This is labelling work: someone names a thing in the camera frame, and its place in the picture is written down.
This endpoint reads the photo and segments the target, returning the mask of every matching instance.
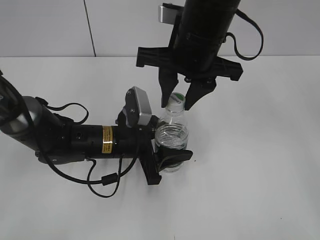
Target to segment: white bottle cap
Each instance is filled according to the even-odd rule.
[[[173,113],[180,113],[185,109],[186,98],[181,93],[171,93],[168,104],[165,107],[168,111]]]

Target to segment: cable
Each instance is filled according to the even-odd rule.
[[[132,167],[135,165],[137,158],[139,156],[139,150],[140,150],[140,143],[139,143],[139,134],[137,133],[137,144],[136,144],[136,150],[135,150],[135,155],[132,159],[132,161],[130,162],[129,166],[120,174],[120,177],[123,177],[124,175],[126,175],[131,169]]]
[[[254,26],[255,29],[259,32],[259,34],[261,36],[261,47],[260,47],[260,50],[259,50],[258,54],[255,55],[255,56],[252,56],[252,57],[247,57],[247,56],[243,56],[243,55],[241,55],[239,53],[238,48],[237,48],[237,41],[236,41],[235,35],[233,33],[231,33],[231,32],[227,32],[226,35],[225,35],[225,37],[230,36],[233,39],[235,54],[242,60],[251,61],[251,60],[257,58],[261,54],[261,52],[262,52],[262,50],[264,48],[264,42],[265,42],[264,34],[263,34],[262,30],[260,29],[260,27],[258,26],[258,24],[256,24],[256,22],[253,21],[250,17],[248,17],[244,12],[240,11],[239,9],[237,9],[235,14],[237,14],[240,18],[242,18],[243,20],[247,21],[252,26]]]
[[[87,159],[87,161],[93,162],[93,164],[92,164],[92,166],[91,166],[91,168],[90,168],[90,170],[89,170],[88,176],[87,176],[87,178],[86,178],[86,180],[87,180],[87,182],[88,182],[87,186],[89,187],[89,189],[90,189],[91,192],[93,192],[93,193],[94,193],[95,195],[97,195],[98,197],[105,198],[105,199],[111,198],[113,195],[116,194],[116,192],[117,192],[117,190],[118,190],[118,188],[119,188],[119,185],[120,185],[121,168],[122,168],[122,159],[123,159],[123,157],[124,157],[124,156],[121,155],[121,156],[120,156],[120,159],[119,159],[118,177],[117,177],[115,189],[114,189],[114,191],[113,191],[113,193],[112,193],[111,195],[102,195],[102,194],[96,192],[96,191],[92,188],[91,184],[89,184],[91,173],[92,173],[93,169],[95,168],[95,166],[97,165],[97,161],[96,161],[95,159]]]
[[[60,171],[54,164],[53,162],[51,161],[51,159],[48,157],[48,155],[46,154],[46,152],[44,151],[43,147],[42,147],[42,143],[41,141],[39,140],[39,137],[38,137],[38,134],[37,134],[37,131],[36,131],[36,127],[34,125],[34,121],[32,120],[31,116],[30,116],[30,113],[29,113],[29,109],[26,105],[26,102],[25,100],[23,99],[22,95],[18,92],[18,90],[8,81],[6,80],[4,77],[2,78],[3,82],[7,85],[8,89],[13,93],[13,95],[17,98],[19,104],[20,104],[20,107],[22,109],[22,113],[29,125],[29,127],[32,129],[33,133],[34,133],[34,139],[35,139],[35,142],[39,148],[39,151],[40,153],[42,154],[45,162],[49,165],[49,167],[56,173],[58,174],[60,177],[62,178],[65,178],[69,181],[72,181],[72,182],[75,182],[75,183],[78,183],[78,184],[84,184],[84,185],[87,185],[87,184],[90,184],[90,185],[96,185],[96,184],[103,184],[104,181],[102,180],[96,180],[96,181],[90,181],[88,182],[87,180],[82,180],[82,179],[78,179],[78,178],[75,178],[75,177],[72,177],[72,176],[69,176],[67,174],[65,174],[64,172]]]

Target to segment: yellow warning label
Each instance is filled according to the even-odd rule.
[[[110,154],[112,152],[113,133],[111,126],[102,126],[103,129],[103,143],[102,153]]]

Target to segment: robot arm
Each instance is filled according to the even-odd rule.
[[[159,84],[164,108],[170,94],[178,84],[178,74],[185,76],[190,87],[185,96],[185,110],[199,99],[214,91],[216,77],[238,81],[243,73],[240,63],[218,57],[219,49],[230,36],[234,50],[243,60],[253,60],[262,51],[264,36],[259,26],[238,10],[240,0],[186,0],[185,6],[164,3],[159,7],[159,21],[172,24],[168,47],[139,47],[137,67],[145,65],[159,68]],[[234,15],[252,24],[261,35],[261,48],[254,57],[242,56],[235,36],[227,32]]]
[[[50,111],[60,111],[70,105],[82,106],[69,103],[63,107],[51,107],[42,98],[21,96],[0,75],[0,131],[34,150],[40,162],[48,164],[54,172],[72,182],[104,186],[119,182],[139,158],[147,184],[158,185],[160,171],[174,163],[187,161],[193,155],[189,150],[165,147],[154,152],[152,140],[158,118],[152,115],[147,93],[138,87],[127,91],[125,106],[114,126],[83,124],[88,118],[88,111],[80,122]],[[132,162],[123,172],[103,176],[98,181],[68,176],[55,166],[116,158],[132,158]]]

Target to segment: black cylinder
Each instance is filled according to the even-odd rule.
[[[139,144],[136,129],[119,126],[74,125],[70,140],[72,151],[93,159],[133,158]]]
[[[240,0],[186,0],[174,43],[177,63],[207,71],[223,43]]]
[[[55,147],[57,138],[63,129],[63,123],[35,98],[24,96],[23,99],[29,109],[34,127],[41,139],[43,149],[50,151]],[[0,130],[32,150],[38,151],[34,133],[22,113],[17,118],[2,125]]]

